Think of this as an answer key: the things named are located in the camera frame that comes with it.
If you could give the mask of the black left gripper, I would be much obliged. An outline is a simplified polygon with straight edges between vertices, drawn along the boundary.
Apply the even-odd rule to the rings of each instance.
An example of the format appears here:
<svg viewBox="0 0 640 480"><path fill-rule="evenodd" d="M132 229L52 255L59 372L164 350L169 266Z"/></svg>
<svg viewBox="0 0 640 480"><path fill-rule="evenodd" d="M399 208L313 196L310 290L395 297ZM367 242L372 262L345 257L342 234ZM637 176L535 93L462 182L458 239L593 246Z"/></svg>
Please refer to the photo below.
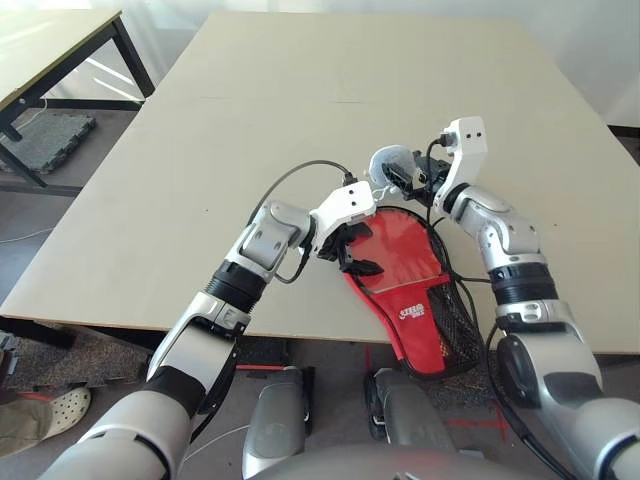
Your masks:
<svg viewBox="0 0 640 480"><path fill-rule="evenodd" d="M376 262L369 260L350 260L348 245L356 245L371 238L373 231L366 222L348 227L338 227L324 241L317 253L317 258L329 262L338 261L339 269L349 275L378 275L384 269Z"/></svg>

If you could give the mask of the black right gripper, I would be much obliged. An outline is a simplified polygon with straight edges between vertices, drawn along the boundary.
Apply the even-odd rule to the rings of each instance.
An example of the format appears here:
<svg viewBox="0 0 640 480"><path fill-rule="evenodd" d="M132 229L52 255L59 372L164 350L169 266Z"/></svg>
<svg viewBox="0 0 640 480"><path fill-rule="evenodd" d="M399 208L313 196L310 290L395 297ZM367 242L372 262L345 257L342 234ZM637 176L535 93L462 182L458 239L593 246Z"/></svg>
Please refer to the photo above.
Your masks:
<svg viewBox="0 0 640 480"><path fill-rule="evenodd" d="M419 181L424 187L414 188L412 185L397 186L396 189L403 199L425 198L426 203L432 203L435 194L444 184L450 170L450 164L433 157L417 157L416 166L420 172ZM409 162L391 162L387 164L387 177L390 181L412 181L415 174L415 164Z"/></svg>

